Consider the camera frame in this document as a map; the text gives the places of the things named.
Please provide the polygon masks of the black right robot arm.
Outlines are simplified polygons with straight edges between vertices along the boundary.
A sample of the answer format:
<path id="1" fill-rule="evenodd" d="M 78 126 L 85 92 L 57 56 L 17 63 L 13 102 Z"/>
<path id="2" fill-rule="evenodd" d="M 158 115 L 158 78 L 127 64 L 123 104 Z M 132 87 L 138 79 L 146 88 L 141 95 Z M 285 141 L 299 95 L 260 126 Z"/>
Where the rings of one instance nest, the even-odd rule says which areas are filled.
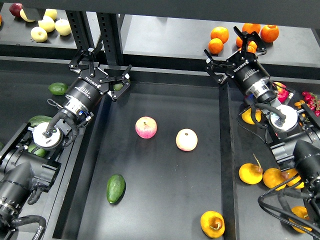
<path id="1" fill-rule="evenodd" d="M 271 137 L 267 147 L 281 172 L 295 170 L 295 177 L 304 184 L 302 192 L 284 188 L 279 183 L 269 190 L 277 193 L 280 207 L 258 198 L 259 206 L 268 214 L 291 225 L 314 239 L 320 237 L 320 121 L 307 104 L 300 109 L 279 100 L 280 85 L 258 62 L 267 48 L 256 31 L 234 32 L 241 39 L 239 51 L 226 60 L 215 60 L 207 54 L 206 71 L 220 85 L 232 80 L 244 95 L 253 123 Z"/>

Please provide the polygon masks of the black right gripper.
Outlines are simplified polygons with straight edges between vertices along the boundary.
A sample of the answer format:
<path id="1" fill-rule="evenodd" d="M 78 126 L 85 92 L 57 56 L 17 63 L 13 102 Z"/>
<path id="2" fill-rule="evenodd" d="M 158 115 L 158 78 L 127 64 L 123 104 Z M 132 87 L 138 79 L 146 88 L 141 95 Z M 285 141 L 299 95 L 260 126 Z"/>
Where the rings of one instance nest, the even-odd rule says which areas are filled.
<path id="1" fill-rule="evenodd" d="M 226 82 L 227 76 L 230 77 L 246 96 L 250 94 L 255 97 L 268 95 L 270 90 L 267 82 L 270 80 L 270 75 L 257 61 L 256 55 L 248 52 L 249 42 L 255 42 L 257 54 L 259 56 L 265 55 L 267 53 L 265 43 L 256 31 L 252 33 L 241 32 L 237 26 L 234 26 L 233 30 L 242 40 L 241 52 L 235 52 L 227 60 L 215 60 L 211 53 L 205 49 L 204 53 L 207 56 L 205 71 L 219 85 Z"/>

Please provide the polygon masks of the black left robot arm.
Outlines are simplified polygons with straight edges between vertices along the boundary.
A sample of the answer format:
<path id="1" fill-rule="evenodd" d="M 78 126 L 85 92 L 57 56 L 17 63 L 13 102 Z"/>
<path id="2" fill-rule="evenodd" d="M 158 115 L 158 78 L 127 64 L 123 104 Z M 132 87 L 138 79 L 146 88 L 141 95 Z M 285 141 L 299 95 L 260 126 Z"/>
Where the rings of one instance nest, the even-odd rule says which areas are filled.
<path id="1" fill-rule="evenodd" d="M 35 204 L 51 189 L 61 169 L 58 157 L 92 120 L 93 108 L 103 96 L 116 101 L 131 85 L 129 68 L 119 76 L 110 76 L 94 63 L 102 47 L 99 43 L 95 48 L 79 49 L 70 61 L 69 69 L 78 78 L 66 91 L 66 102 L 48 100 L 58 109 L 57 114 L 47 121 L 23 123 L 1 149 L 0 228 L 7 240 L 19 227 L 29 224 L 37 224 L 35 240 L 43 237 L 46 219 L 33 214 L 21 216 L 23 206 Z"/>

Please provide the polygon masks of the yellow pear behind arm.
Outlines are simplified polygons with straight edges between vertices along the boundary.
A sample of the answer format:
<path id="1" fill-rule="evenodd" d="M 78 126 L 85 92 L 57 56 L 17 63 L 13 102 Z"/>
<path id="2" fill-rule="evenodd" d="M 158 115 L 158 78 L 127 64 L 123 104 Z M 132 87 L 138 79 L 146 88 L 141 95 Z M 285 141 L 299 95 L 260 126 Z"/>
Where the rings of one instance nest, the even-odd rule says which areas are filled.
<path id="1" fill-rule="evenodd" d="M 288 173 L 288 178 L 291 179 L 291 181 L 287 182 L 287 186 L 292 187 L 294 186 L 295 189 L 302 189 L 304 187 L 304 182 L 302 181 L 300 175 L 298 172 L 293 168 L 286 171 Z"/>

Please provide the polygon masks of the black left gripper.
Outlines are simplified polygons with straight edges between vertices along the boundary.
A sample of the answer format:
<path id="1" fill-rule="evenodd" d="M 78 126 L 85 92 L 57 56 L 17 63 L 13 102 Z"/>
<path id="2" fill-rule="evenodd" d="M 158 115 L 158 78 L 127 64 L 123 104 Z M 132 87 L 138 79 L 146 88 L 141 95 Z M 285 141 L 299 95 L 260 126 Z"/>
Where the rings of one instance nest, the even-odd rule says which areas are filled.
<path id="1" fill-rule="evenodd" d="M 99 67 L 94 68 L 94 60 L 102 47 L 103 43 L 100 42 L 95 48 L 79 49 L 68 65 L 71 71 L 80 74 L 66 91 L 66 98 L 77 99 L 88 110 L 94 108 L 103 95 L 108 95 L 115 102 L 131 86 L 129 75 L 131 64 L 120 76 L 109 76 Z M 81 70 L 79 63 L 84 59 L 87 61 L 88 68 Z M 123 83 L 124 86 L 119 91 L 114 91 L 113 85 L 118 83 Z"/>

